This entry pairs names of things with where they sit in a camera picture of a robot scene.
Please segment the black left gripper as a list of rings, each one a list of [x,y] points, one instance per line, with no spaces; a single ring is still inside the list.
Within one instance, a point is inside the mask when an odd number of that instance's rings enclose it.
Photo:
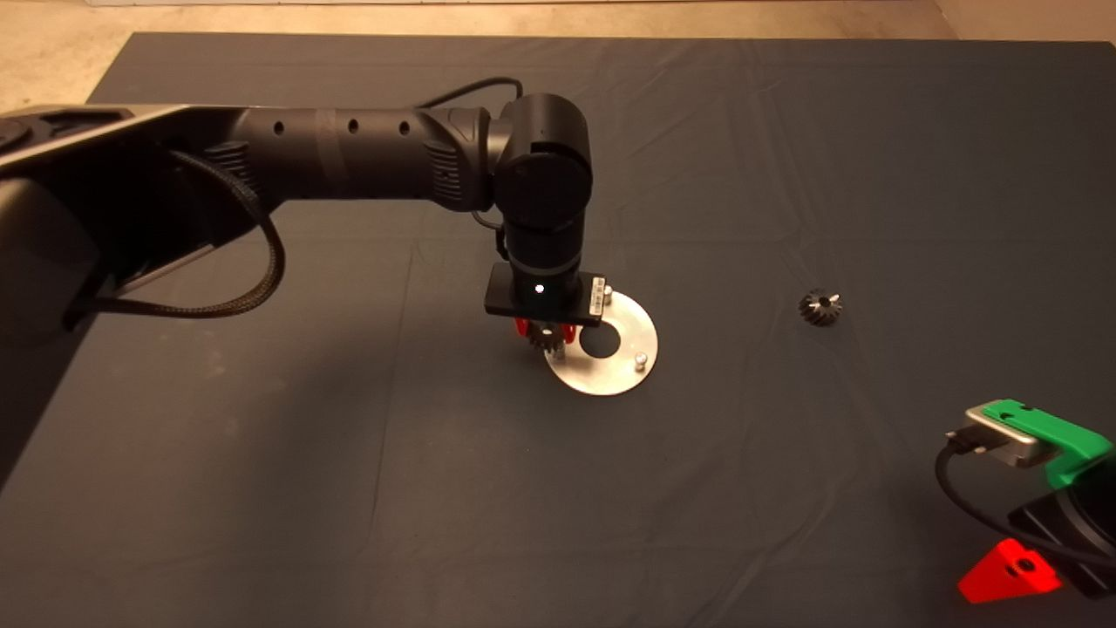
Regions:
[[[531,321],[561,323],[562,342],[573,345],[578,326],[602,323],[606,286],[606,276],[586,271],[528,276],[511,263],[496,263],[487,279],[485,312],[513,318],[522,338],[530,338]]]

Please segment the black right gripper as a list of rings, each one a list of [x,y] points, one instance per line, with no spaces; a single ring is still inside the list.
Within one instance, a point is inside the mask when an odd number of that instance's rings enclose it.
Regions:
[[[1077,551],[1113,557],[1115,545],[1115,470],[1089,468],[1071,486],[1055,490],[1009,513],[1012,528]],[[969,603],[1048,595],[1068,580],[1089,599],[1115,593],[1112,571],[1072,564],[1037,553],[1017,539],[992,545],[961,577],[956,588]]]

